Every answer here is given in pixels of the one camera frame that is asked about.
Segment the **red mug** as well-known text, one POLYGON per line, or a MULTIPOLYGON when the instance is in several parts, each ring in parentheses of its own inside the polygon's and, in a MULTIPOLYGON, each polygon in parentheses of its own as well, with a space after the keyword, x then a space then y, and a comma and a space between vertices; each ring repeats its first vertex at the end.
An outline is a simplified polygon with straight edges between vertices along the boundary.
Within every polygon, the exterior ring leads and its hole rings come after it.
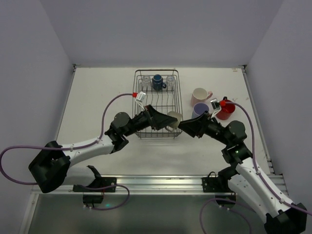
POLYGON ((224 97, 220 103, 221 110, 216 114, 216 117, 220 120, 228 120, 235 111, 235 105, 227 97, 224 97))

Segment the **lavender cup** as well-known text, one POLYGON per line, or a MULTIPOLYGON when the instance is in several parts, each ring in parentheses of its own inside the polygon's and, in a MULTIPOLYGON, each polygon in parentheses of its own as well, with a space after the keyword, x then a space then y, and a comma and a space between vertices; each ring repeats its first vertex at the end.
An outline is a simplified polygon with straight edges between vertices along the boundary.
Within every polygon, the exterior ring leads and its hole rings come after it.
POLYGON ((205 111, 209 112, 209 106, 206 103, 199 102, 199 103, 195 104, 193 107, 193 112, 196 112, 199 115, 205 111))

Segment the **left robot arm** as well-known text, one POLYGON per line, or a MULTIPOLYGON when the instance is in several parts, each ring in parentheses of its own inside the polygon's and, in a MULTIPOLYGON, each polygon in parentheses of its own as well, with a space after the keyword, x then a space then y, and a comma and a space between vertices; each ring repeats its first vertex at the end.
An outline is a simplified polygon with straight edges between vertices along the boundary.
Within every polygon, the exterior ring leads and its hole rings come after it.
POLYGON ((134 118, 126 112, 115 115, 109 129, 97 138, 69 145, 59 145, 51 141, 38 153, 29 165, 29 171, 43 193, 49 193, 64 185, 70 168, 96 156, 108 155, 123 149, 127 136, 151 127, 160 130, 178 123, 178 118, 156 111, 146 106, 134 118))

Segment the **pink mug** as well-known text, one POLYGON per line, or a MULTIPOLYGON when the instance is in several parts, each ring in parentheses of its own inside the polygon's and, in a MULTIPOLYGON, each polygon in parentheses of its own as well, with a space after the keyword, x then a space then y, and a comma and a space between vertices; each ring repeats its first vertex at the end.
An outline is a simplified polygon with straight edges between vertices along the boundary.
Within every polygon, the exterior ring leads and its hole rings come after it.
POLYGON ((204 88, 195 88, 192 92, 191 106, 194 107, 197 103, 205 103, 212 95, 212 91, 207 91, 204 88))

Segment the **beige mug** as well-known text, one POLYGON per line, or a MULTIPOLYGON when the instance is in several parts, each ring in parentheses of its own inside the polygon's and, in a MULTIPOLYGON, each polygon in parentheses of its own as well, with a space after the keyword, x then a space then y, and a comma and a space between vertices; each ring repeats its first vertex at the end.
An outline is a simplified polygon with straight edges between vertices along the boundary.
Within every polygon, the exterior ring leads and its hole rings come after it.
POLYGON ((170 111, 167 113, 168 116, 176 118, 176 122, 170 124, 169 126, 166 126, 165 129, 169 132, 173 132, 174 130, 178 129, 178 126, 180 124, 180 122, 182 121, 183 115, 175 112, 175 111, 170 111))

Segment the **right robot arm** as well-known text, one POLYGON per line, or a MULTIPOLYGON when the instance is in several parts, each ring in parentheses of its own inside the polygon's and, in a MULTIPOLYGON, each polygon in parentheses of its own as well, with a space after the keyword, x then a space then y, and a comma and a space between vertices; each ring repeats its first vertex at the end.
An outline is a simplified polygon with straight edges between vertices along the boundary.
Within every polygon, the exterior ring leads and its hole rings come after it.
POLYGON ((300 234, 307 223, 303 204, 288 198, 257 164, 244 143, 247 135, 242 122, 234 120, 223 127, 208 113, 179 123, 191 137, 208 135, 223 143, 222 155, 229 167, 218 173, 222 186, 238 194, 261 218, 268 234, 300 234))

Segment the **light blue cup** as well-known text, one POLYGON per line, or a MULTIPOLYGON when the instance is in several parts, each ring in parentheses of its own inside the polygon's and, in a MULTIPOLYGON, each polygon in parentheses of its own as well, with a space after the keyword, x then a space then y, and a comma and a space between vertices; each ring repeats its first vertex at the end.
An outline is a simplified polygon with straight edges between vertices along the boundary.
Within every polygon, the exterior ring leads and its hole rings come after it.
POLYGON ((199 114, 197 114, 196 112, 192 112, 192 119, 195 119, 195 118, 197 118, 197 117, 199 117, 200 115, 199 114))

